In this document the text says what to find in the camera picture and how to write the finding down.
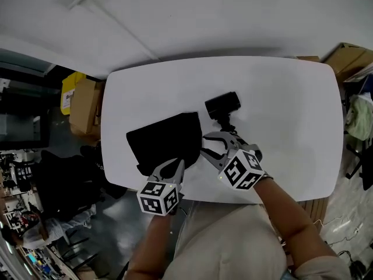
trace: clothing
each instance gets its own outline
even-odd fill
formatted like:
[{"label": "clothing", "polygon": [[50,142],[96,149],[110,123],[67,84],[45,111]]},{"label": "clothing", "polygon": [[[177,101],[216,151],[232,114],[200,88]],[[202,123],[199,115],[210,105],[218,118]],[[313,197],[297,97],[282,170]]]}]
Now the clothing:
[{"label": "clothing", "polygon": [[83,225],[92,215],[95,214],[96,206],[92,205],[90,209],[74,216],[69,222],[61,222],[55,218],[45,220],[45,228],[49,235],[47,240],[43,240],[39,233],[41,227],[41,223],[39,222],[23,234],[23,247],[26,249],[39,249],[45,247],[62,237],[68,229]]},{"label": "clothing", "polygon": [[[195,202],[163,279],[278,280],[286,271],[285,253],[262,206]],[[295,277],[351,279],[337,257],[314,258]]]}]

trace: gray floor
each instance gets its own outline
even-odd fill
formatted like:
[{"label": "gray floor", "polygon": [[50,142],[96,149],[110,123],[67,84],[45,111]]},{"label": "gray floor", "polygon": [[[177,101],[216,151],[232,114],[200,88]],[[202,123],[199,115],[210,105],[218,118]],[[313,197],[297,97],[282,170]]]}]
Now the gray floor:
[{"label": "gray floor", "polygon": [[[355,143],[351,138],[346,137],[346,140]],[[51,140],[47,150],[58,156],[68,157],[79,154],[81,145],[85,143],[71,134],[67,117],[63,116],[58,108],[53,109]],[[332,244],[336,252],[348,250],[354,260],[359,259],[369,266],[373,261],[373,250],[369,248],[373,239],[373,189],[363,191],[358,173],[351,180],[344,177],[346,171],[351,171],[355,164],[356,158],[344,150],[340,177],[334,193],[329,198],[321,235]],[[190,205],[190,201],[183,201],[182,207],[188,211]],[[169,258],[172,258],[184,218],[184,214],[178,211],[171,230]],[[150,219],[151,216],[140,212],[134,192],[128,191],[118,200],[105,196],[105,201],[97,204],[97,215],[92,219],[92,228],[81,227],[72,238],[72,241],[83,237],[90,238],[83,244],[84,250],[73,260],[72,266],[89,255],[98,253],[98,257],[92,262],[96,274],[109,272],[109,278],[115,279],[131,257]],[[349,261],[346,255],[342,255],[342,258],[346,262]]]}]

